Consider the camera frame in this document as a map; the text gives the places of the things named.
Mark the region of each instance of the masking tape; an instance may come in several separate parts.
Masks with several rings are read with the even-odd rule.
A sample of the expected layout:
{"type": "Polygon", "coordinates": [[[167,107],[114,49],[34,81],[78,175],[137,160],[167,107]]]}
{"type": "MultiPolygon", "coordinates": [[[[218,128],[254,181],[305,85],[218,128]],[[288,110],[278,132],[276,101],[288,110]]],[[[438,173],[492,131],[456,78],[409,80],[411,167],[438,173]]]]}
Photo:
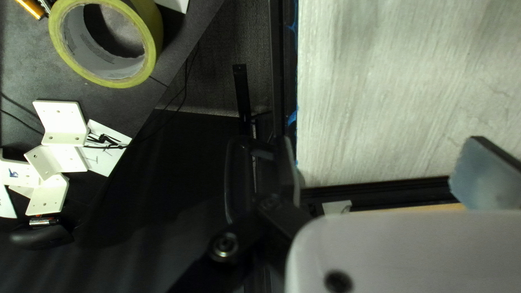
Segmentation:
{"type": "Polygon", "coordinates": [[[59,0],[51,9],[49,33],[56,51],[74,71],[109,88],[145,81],[163,45],[163,21],[153,0],[59,0]],[[105,5],[125,16],[139,31],[144,54],[123,58],[99,46],[85,26],[86,4],[105,5]]]}

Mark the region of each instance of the battery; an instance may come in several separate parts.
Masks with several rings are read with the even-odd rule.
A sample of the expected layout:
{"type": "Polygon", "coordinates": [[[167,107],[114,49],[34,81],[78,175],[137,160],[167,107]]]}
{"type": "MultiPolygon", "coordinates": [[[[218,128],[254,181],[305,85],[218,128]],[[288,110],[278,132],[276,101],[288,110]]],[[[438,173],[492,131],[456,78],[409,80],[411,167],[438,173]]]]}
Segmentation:
{"type": "Polygon", "coordinates": [[[46,218],[31,218],[29,220],[29,226],[48,226],[48,225],[56,225],[60,221],[56,217],[46,217],[46,218]]]}
{"type": "Polygon", "coordinates": [[[45,10],[35,0],[16,0],[23,8],[25,8],[34,18],[40,20],[45,16],[45,10]]]}

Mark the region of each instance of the white wall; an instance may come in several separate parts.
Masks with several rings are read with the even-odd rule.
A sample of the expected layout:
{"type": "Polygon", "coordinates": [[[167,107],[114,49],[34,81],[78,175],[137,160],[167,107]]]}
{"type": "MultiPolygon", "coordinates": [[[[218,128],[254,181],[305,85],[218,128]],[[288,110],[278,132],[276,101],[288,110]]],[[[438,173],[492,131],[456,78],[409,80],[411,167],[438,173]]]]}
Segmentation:
{"type": "Polygon", "coordinates": [[[521,155],[521,1],[300,0],[308,186],[449,174],[466,137],[521,155]]]}

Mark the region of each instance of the wire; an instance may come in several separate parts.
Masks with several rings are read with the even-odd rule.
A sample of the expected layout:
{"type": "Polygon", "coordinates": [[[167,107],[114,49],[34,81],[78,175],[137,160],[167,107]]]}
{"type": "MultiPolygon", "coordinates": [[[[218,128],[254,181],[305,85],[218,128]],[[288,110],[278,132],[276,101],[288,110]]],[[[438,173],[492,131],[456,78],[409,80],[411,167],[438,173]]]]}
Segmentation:
{"type": "Polygon", "coordinates": [[[161,126],[159,126],[152,134],[146,136],[145,138],[143,138],[143,139],[141,139],[139,141],[133,142],[133,143],[131,143],[129,145],[118,145],[118,146],[90,146],[90,145],[84,145],[83,147],[84,148],[88,148],[88,149],[105,149],[105,150],[106,149],[127,149],[127,148],[133,147],[135,145],[138,145],[138,144],[148,140],[149,138],[153,137],[158,132],[160,132],[165,126],[167,126],[175,118],[176,114],[179,112],[179,110],[181,110],[181,107],[184,105],[185,101],[187,100],[188,76],[190,75],[190,71],[192,70],[192,66],[194,64],[194,60],[195,60],[195,57],[197,56],[198,51],[199,51],[199,43],[197,44],[197,48],[196,48],[195,53],[194,53],[194,55],[192,57],[192,61],[190,63],[190,68],[188,68],[188,60],[185,62],[185,66],[184,66],[184,86],[183,86],[183,88],[173,98],[170,99],[168,104],[166,104],[166,106],[163,109],[160,110],[159,114],[157,114],[154,118],[150,119],[148,122],[146,122],[143,125],[143,128],[144,128],[148,124],[150,124],[150,122],[152,122],[155,119],[157,119],[163,113],[163,111],[166,110],[168,108],[168,106],[174,101],[174,99],[177,98],[184,91],[184,97],[183,97],[183,100],[181,101],[181,104],[179,104],[179,106],[174,111],[174,113],[172,113],[170,118],[168,118],[168,120],[166,120],[165,123],[163,123],[161,126]]]}
{"type": "Polygon", "coordinates": [[[29,115],[31,116],[34,116],[36,118],[39,119],[38,115],[31,112],[29,109],[25,108],[24,106],[22,106],[20,103],[16,102],[15,100],[13,99],[10,99],[8,96],[6,96],[4,93],[1,93],[2,94],[2,97],[4,97],[4,99],[10,101],[11,103],[15,104],[16,106],[18,106],[20,109],[24,110],[25,112],[29,113],[29,115]]]}
{"type": "Polygon", "coordinates": [[[7,112],[7,111],[4,111],[4,110],[2,110],[2,109],[0,109],[0,112],[6,114],[6,115],[8,115],[8,116],[11,116],[12,118],[18,120],[18,122],[20,122],[20,123],[22,123],[23,125],[27,126],[27,128],[33,130],[33,131],[36,132],[36,133],[39,133],[39,134],[43,135],[43,133],[41,133],[41,132],[39,132],[38,130],[32,128],[29,124],[23,122],[20,118],[16,117],[15,115],[13,115],[13,114],[11,114],[11,113],[9,113],[9,112],[7,112]]]}

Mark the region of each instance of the mounting hole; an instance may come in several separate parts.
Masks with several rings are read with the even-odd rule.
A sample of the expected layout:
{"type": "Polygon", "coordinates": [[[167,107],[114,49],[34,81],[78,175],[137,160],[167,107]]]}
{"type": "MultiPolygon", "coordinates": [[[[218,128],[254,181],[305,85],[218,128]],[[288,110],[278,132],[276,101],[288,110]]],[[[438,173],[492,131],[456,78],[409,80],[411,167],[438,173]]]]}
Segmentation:
{"type": "Polygon", "coordinates": [[[345,273],[334,271],[326,275],[324,286],[331,293],[346,293],[353,289],[353,282],[345,273]]]}

